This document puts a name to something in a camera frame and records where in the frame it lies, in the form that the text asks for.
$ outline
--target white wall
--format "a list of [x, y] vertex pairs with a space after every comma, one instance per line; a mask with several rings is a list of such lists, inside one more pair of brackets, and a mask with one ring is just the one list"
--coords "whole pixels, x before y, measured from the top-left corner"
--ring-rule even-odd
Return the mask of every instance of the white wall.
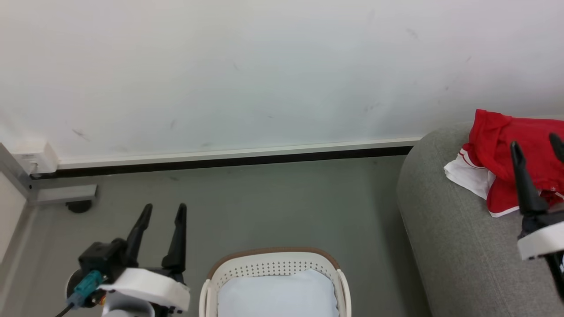
[[0, 263], [4, 259], [24, 206], [24, 196], [0, 172]]
[[561, 0], [4, 0], [0, 133], [62, 161], [562, 113]]

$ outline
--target brown basket rim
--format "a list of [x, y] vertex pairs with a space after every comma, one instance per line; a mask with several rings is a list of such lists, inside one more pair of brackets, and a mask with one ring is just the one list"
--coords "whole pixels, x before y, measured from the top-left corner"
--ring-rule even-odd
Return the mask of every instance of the brown basket rim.
[[219, 261], [217, 261], [214, 264], [214, 266], [211, 268], [210, 272], [208, 273], [208, 279], [211, 280], [213, 278], [213, 275], [215, 274], [217, 269], [222, 264], [224, 264], [225, 262], [232, 260], [234, 258], [240, 258], [240, 257], [246, 257], [246, 256], [256, 256], [257, 254], [265, 254], [265, 253], [283, 253], [283, 252], [316, 253], [316, 254], [319, 254], [320, 256], [326, 258], [327, 260], [329, 260], [329, 262], [331, 262], [331, 264], [333, 265], [335, 270], [339, 270], [341, 268], [339, 266], [339, 263], [337, 263], [337, 261], [335, 260], [335, 258], [333, 258], [329, 253], [327, 253], [323, 250], [320, 250], [320, 249], [317, 249], [317, 248], [310, 248], [310, 247], [307, 247], [307, 246], [298, 246], [298, 247], [277, 246], [277, 247], [274, 247], [274, 248], [253, 249], [253, 250], [247, 250], [247, 251], [229, 254], [228, 256], [221, 258]]

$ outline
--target black cable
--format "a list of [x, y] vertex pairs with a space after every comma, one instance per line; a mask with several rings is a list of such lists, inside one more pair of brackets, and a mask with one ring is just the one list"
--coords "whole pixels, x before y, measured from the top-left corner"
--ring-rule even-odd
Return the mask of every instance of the black cable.
[[74, 306], [74, 303], [70, 303], [69, 306], [67, 306], [67, 308], [63, 309], [62, 312], [60, 312], [57, 316], [55, 317], [62, 317], [64, 314], [68, 313], [69, 310], [71, 310], [71, 308]]

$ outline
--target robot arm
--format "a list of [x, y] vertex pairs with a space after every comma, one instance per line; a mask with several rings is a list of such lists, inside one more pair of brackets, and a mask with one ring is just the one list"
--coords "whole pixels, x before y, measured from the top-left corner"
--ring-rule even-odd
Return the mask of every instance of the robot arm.
[[165, 317], [188, 310], [186, 269], [186, 205], [180, 204], [168, 254], [160, 268], [139, 268], [137, 255], [153, 206], [148, 204], [127, 240], [95, 242], [78, 258], [80, 270], [67, 285], [72, 309], [102, 304], [104, 317]]
[[[564, 144], [560, 138], [551, 134], [550, 143], [556, 157], [564, 163]], [[517, 247], [523, 260], [546, 260], [558, 294], [564, 300], [564, 206], [561, 204], [549, 209], [548, 203], [539, 197], [517, 142], [511, 144], [511, 154], [519, 209], [523, 215]]]

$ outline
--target red and white shirt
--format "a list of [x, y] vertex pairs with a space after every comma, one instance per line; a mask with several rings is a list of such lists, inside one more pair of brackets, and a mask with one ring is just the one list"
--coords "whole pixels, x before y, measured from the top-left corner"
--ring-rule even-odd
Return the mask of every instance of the red and white shirt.
[[563, 202], [564, 165], [554, 155], [550, 133], [564, 136], [564, 121], [513, 118], [478, 109], [469, 142], [444, 172], [451, 181], [486, 199], [492, 217], [518, 210], [510, 151], [516, 140], [540, 196], [550, 205]]

